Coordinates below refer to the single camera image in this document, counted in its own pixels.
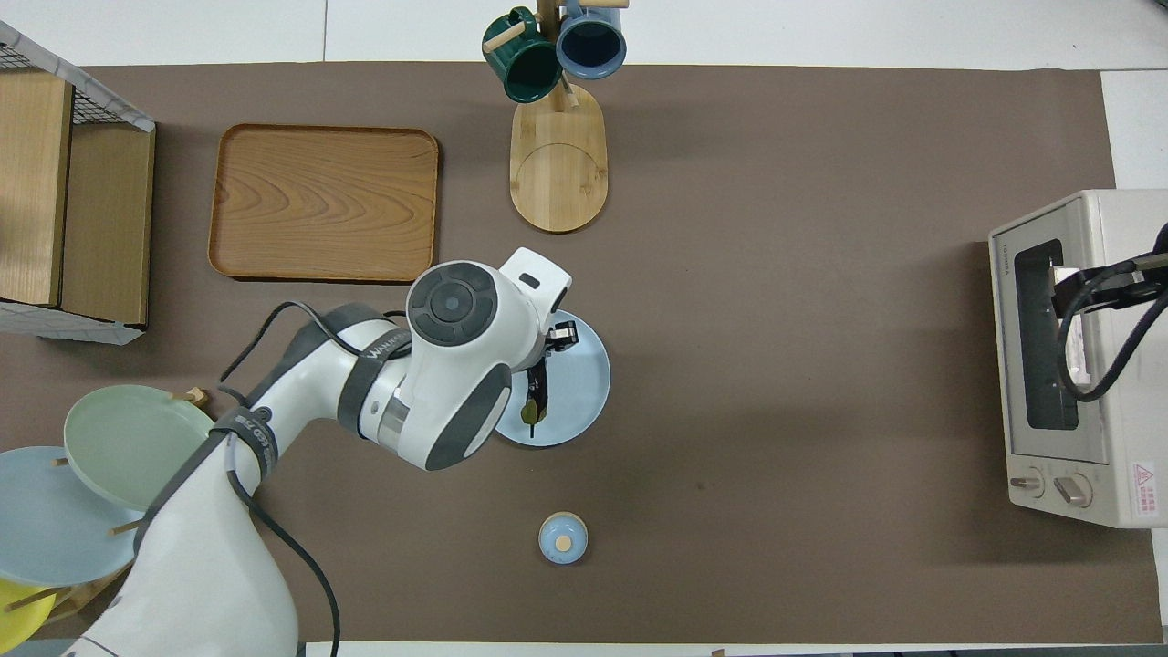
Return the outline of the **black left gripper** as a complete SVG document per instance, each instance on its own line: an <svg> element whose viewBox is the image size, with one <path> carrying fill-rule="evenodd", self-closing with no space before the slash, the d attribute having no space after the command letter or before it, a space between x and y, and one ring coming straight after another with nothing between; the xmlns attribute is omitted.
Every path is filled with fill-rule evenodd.
<svg viewBox="0 0 1168 657"><path fill-rule="evenodd" d="M579 326L575 320L556 323L551 328L551 352L566 352L579 344ZM549 352L547 338L538 338L522 361L522 371L533 369Z"/></svg>

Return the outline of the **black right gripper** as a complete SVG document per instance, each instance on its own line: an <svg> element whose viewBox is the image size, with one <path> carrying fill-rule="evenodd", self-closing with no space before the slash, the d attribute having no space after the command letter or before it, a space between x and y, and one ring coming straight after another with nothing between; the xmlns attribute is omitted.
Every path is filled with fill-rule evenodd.
<svg viewBox="0 0 1168 657"><path fill-rule="evenodd" d="M1051 267L1051 290L1057 295L1057 317L1090 313L1110 304L1142 304L1164 293L1164 249L1122 261L1112 267ZM1091 288L1082 300L1082 288Z"/></svg>

